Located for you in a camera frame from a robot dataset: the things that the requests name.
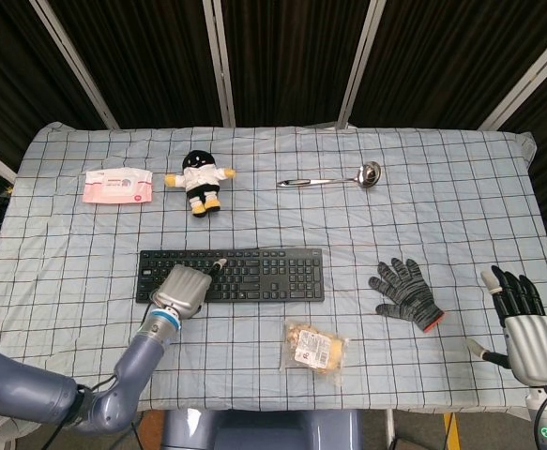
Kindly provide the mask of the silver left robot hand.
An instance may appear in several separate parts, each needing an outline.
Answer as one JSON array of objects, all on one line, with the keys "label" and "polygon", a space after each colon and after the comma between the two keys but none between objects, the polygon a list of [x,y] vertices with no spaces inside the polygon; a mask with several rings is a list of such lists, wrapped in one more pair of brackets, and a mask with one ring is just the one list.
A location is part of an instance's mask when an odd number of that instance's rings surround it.
[{"label": "silver left robot hand", "polygon": [[151,301],[159,308],[173,311],[180,320],[189,319],[202,308],[213,279],[226,264],[226,259],[219,259],[207,273],[176,264],[152,293]]}]

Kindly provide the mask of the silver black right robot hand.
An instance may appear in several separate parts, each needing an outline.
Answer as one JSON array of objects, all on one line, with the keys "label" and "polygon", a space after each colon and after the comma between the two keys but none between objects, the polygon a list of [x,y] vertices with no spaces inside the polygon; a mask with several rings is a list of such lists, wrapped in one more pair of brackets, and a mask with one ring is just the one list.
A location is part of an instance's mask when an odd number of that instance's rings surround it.
[{"label": "silver black right robot hand", "polygon": [[491,295],[506,342],[505,354],[484,348],[472,338],[468,350],[478,358],[512,371],[529,387],[547,386],[547,313],[534,283],[494,265],[480,273]]}]

